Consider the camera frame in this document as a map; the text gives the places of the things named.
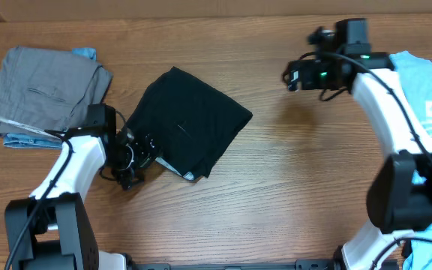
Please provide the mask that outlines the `black shorts with mesh lining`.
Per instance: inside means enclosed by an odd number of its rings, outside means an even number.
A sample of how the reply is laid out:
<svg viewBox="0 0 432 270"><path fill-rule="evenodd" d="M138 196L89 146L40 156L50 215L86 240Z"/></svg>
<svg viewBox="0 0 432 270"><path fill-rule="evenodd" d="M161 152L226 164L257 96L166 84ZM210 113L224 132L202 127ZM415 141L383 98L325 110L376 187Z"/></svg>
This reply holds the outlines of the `black shorts with mesh lining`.
<svg viewBox="0 0 432 270"><path fill-rule="evenodd" d="M190 73L172 67L141 97L127 120L136 138L150 135L156 161L188 181L209 177L253 113Z"/></svg>

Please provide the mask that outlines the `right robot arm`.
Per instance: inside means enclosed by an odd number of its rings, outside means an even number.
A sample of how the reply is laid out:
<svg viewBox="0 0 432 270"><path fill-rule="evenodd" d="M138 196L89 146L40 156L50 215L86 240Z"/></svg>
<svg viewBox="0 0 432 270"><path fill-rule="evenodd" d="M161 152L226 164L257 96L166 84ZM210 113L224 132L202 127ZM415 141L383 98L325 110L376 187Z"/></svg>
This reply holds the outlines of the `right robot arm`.
<svg viewBox="0 0 432 270"><path fill-rule="evenodd" d="M308 36L314 51L291 61L282 80L298 90L350 93L366 113L385 157L366 196L367 222L331 259L299 259L297 269L396 269L391 253L422 240L432 225L432 139L404 97L387 52L375 52L363 18Z"/></svg>

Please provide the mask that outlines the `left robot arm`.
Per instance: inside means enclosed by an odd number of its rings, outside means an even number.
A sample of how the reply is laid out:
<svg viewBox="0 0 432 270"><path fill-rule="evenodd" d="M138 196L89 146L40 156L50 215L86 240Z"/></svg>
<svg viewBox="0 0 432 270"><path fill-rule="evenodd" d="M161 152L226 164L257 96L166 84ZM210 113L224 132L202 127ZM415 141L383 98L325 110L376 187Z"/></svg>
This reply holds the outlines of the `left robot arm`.
<svg viewBox="0 0 432 270"><path fill-rule="evenodd" d="M49 130L62 141L61 154L29 198L10 201L4 212L6 269L138 269L130 255L98 248L84 206L104 169L127 191L144 182L143 171L161 155L150 133L137 138L128 127L117 130L120 115L104 103L92 104L79 127Z"/></svg>

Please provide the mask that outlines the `light blue printed t-shirt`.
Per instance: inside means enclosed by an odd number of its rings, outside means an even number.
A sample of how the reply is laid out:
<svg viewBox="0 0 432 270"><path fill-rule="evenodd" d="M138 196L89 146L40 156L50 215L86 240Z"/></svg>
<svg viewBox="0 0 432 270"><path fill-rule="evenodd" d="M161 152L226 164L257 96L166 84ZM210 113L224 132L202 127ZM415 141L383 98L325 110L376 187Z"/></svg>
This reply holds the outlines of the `light blue printed t-shirt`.
<svg viewBox="0 0 432 270"><path fill-rule="evenodd" d="M432 61L418 58L407 51L391 55L400 75L406 100L417 119L432 139ZM412 253L403 263L404 269L432 269L432 244L411 243Z"/></svg>

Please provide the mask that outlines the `cardboard backdrop panel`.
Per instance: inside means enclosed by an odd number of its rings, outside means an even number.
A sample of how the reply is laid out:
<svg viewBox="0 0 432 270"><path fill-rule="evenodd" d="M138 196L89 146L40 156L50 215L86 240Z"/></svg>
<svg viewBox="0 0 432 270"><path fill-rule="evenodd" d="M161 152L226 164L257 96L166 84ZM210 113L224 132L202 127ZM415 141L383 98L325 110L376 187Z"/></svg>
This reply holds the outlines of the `cardboard backdrop panel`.
<svg viewBox="0 0 432 270"><path fill-rule="evenodd" d="M432 14L432 0L0 0L0 22Z"/></svg>

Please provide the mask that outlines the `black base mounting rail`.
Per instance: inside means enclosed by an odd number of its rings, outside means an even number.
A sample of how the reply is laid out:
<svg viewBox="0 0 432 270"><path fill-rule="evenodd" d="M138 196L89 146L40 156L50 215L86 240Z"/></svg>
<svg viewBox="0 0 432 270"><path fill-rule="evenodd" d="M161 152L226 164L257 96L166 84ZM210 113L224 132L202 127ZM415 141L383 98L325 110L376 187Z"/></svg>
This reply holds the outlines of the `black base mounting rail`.
<svg viewBox="0 0 432 270"><path fill-rule="evenodd" d="M297 259L285 263L170 265L167 263L136 264L129 270L344 270L346 266L335 259Z"/></svg>

